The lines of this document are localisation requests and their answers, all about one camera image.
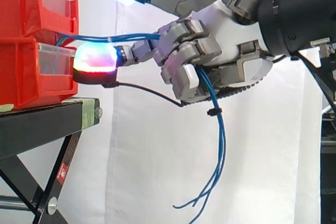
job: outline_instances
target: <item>robotic hand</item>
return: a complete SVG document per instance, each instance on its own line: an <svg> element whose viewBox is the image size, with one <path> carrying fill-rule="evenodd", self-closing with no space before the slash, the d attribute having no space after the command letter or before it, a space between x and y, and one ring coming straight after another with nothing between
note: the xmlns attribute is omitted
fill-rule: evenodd
<svg viewBox="0 0 336 224"><path fill-rule="evenodd" d="M179 4L161 4L165 2ZM164 82L172 84L177 99L193 103L209 97L195 71L197 65L205 67L220 97L246 90L271 70L273 56L255 22L260 0L153 3L180 17L189 16L192 10L200 11L161 27L157 32L161 35L159 41L118 47L122 52L120 66L153 58L161 67Z"/></svg>
<svg viewBox="0 0 336 224"><path fill-rule="evenodd" d="M217 96L225 97L253 86L271 70L274 56L285 55L304 62L336 111L336 0L136 1L179 19L157 31L159 41L117 47L119 66L153 58L177 99L208 99L197 65L204 66ZM321 68L299 53L312 47L320 47Z"/></svg>

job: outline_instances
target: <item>black cable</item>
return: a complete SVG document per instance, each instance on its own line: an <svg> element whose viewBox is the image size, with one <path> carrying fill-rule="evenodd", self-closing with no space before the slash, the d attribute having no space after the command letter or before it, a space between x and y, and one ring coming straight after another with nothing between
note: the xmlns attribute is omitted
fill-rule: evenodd
<svg viewBox="0 0 336 224"><path fill-rule="evenodd" d="M298 57L306 65L307 69L313 75L315 81L317 82L320 89L322 90L322 93L324 94L325 98L329 102L330 107L332 108L332 110L336 114L336 106L334 104L334 101L328 96L325 88L323 87L323 81L322 81L320 73L318 72L318 69L306 57L304 57L300 52L294 52L291 55L295 56L295 57Z"/></svg>
<svg viewBox="0 0 336 224"><path fill-rule="evenodd" d="M286 55L283 55L283 56L279 57L278 59L273 60L273 63L281 62L282 60L284 60L284 59L286 59L286 58L287 58L287 56L286 56Z"/></svg>
<svg viewBox="0 0 336 224"><path fill-rule="evenodd" d="M115 87L118 87L118 86L124 86L124 87L130 87L130 88L135 88L135 89L140 89L140 90L143 90L143 91L146 91L148 93L151 93L151 94L154 94L154 95L157 95L158 97L161 97L162 99L166 100L166 101L169 101L171 103L173 103L174 105L182 108L185 106L184 103L179 103L179 102L176 102L175 100L169 98L169 97L166 97L165 95L159 93L159 92L156 92L152 89L149 89L149 88L146 88L146 87L143 87L143 86L140 86L140 85L137 85L137 84L132 84L132 83L126 83L126 82L117 82L115 84Z"/></svg>

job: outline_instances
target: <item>blue wire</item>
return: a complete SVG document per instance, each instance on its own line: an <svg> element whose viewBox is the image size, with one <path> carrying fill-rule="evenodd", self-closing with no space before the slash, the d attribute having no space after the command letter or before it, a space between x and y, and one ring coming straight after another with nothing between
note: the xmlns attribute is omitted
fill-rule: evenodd
<svg viewBox="0 0 336 224"><path fill-rule="evenodd" d="M217 96L216 96L216 92L211 84L211 81L209 79L209 77L207 76L206 72L201 68L201 67L197 67L196 68L196 71L197 71L197 74L199 75L199 78L202 79L208 90L209 90L209 93L210 93L210 96L211 96L211 99L212 99L212 102L213 102L213 105L215 107L215 109L219 109L219 104L218 104L218 101L217 101ZM204 209L205 209L205 206L208 202L208 199L210 197L210 194L212 192L212 190L214 189L214 187L217 185L221 175L222 175L222 172L223 172L223 168L224 168L224 163L225 163L225 156L226 156L226 135L225 135L225 128L224 128L224 120L223 120L223 117L221 114L217 115L217 119L218 119L218 124L219 124L219 147L218 147L218 163L217 163L217 166L215 168L215 171L214 173L212 174L210 180L208 181L208 183L206 184L206 186L203 188L203 190L201 191L201 193L199 194L199 196L193 200L191 200L190 202L182 205L182 206L173 206L175 209L181 209L181 208L184 208L192 203L193 206L195 206L197 204L197 202L203 198L204 196L206 196L205 198L205 201L203 203L203 206L201 208L201 210L199 211L198 215L190 222L190 224L192 224L193 222L195 222L200 216L201 214L203 213ZM205 192L205 190L208 188L208 186L210 185L210 183L213 181L213 184L211 186L211 188Z"/></svg>
<svg viewBox="0 0 336 224"><path fill-rule="evenodd" d="M80 35L66 35L62 34L64 37L60 39L56 46L60 46L66 39L73 38L76 40L89 41L89 42L130 42L130 41L139 41L139 40L159 40L160 35L158 34L125 34L125 35L116 35L110 37L95 37L95 36L80 36Z"/></svg>

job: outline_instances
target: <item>metal bolt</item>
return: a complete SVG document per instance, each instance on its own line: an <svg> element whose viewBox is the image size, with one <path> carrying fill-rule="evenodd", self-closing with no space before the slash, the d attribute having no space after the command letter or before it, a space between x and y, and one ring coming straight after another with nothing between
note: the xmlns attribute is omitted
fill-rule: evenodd
<svg viewBox="0 0 336 224"><path fill-rule="evenodd" d="M290 40L295 40L296 39L296 35L292 34L292 35L289 35L288 37Z"/></svg>
<svg viewBox="0 0 336 224"><path fill-rule="evenodd" d="M48 202L47 212L49 215L54 215L56 211L57 211L57 198L53 197Z"/></svg>
<svg viewBox="0 0 336 224"><path fill-rule="evenodd" d="M103 109L102 108L96 108L95 110L95 117L98 119L101 119L103 116Z"/></svg>

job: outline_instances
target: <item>green tape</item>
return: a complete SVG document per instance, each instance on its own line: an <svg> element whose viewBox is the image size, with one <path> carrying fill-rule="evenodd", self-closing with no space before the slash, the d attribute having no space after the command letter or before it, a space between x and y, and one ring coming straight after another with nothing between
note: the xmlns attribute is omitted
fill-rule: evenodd
<svg viewBox="0 0 336 224"><path fill-rule="evenodd" d="M82 102L82 130L94 126L96 101L92 98L75 98L65 100L63 103Z"/></svg>
<svg viewBox="0 0 336 224"><path fill-rule="evenodd" d="M94 126L94 110L95 110L95 100L94 99L84 99L83 100L83 111L82 111L82 130Z"/></svg>
<svg viewBox="0 0 336 224"><path fill-rule="evenodd" d="M0 105L0 112L11 111L14 108L14 104L4 104Z"/></svg>

